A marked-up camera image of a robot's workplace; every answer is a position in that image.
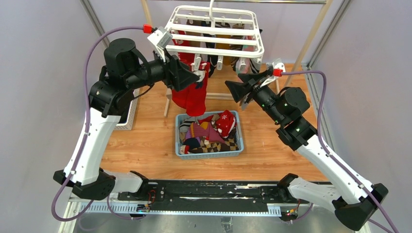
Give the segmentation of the red beige christmas sock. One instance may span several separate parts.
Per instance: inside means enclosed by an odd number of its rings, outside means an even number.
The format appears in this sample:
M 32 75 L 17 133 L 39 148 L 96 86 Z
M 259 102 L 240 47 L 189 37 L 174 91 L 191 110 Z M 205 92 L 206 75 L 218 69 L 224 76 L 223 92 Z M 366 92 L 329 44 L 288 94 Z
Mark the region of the red beige christmas sock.
M 191 98 L 191 86 L 189 85 L 181 91 L 172 90 L 172 101 L 180 108 L 190 109 L 194 106 Z

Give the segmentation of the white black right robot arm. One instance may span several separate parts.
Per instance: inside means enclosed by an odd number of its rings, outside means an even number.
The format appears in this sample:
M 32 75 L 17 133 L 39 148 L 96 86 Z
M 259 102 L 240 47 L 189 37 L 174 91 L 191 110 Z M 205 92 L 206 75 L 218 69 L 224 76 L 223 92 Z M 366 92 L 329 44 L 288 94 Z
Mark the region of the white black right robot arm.
M 332 187 L 308 182 L 288 174 L 278 183 L 278 197 L 283 202 L 305 200 L 332 212 L 347 228 L 359 231 L 375 211 L 382 211 L 388 189 L 372 184 L 327 145 L 319 126 L 313 126 L 303 113 L 309 102 L 299 87 L 284 87 L 274 93 L 268 84 L 285 72 L 268 68 L 262 73 L 240 74 L 239 82 L 226 81 L 235 102 L 254 100 L 278 126 L 279 139 L 293 151 L 307 158 L 331 182 Z

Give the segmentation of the white plastic sock hanger frame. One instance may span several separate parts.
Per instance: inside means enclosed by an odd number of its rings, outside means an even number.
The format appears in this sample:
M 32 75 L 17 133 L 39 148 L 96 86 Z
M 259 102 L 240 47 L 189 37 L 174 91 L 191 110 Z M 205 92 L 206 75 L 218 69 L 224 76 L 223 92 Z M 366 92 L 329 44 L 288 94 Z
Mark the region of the white plastic sock hanger frame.
M 189 42 L 227 43 L 230 45 L 249 46 L 249 50 L 208 49 L 195 46 L 167 45 L 169 52 L 199 53 L 204 55 L 231 56 L 239 58 L 253 58 L 261 62 L 264 55 L 264 45 L 258 26 L 257 15 L 249 10 L 217 8 L 211 1 L 208 7 L 180 5 L 177 6 L 165 29 L 171 34 L 173 31 L 184 31 L 182 39 Z M 210 23 L 210 27 L 202 27 L 201 21 Z M 225 22 L 231 29 L 216 28 L 216 22 Z M 230 39 L 217 38 L 216 34 L 231 35 Z

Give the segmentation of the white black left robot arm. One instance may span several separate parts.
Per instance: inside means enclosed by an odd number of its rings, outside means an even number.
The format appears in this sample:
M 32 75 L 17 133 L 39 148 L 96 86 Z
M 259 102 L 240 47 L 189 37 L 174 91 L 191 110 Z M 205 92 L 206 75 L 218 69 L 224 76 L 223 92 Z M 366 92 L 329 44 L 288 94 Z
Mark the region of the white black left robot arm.
M 53 178 L 86 200 L 103 200 L 119 192 L 144 200 L 149 194 L 146 177 L 135 171 L 115 173 L 100 167 L 108 140 L 135 99 L 136 89 L 163 82 L 180 91 L 200 78 L 175 55 L 147 61 L 129 38 L 112 41 L 103 54 L 105 65 L 87 95 L 85 131 L 68 165 Z

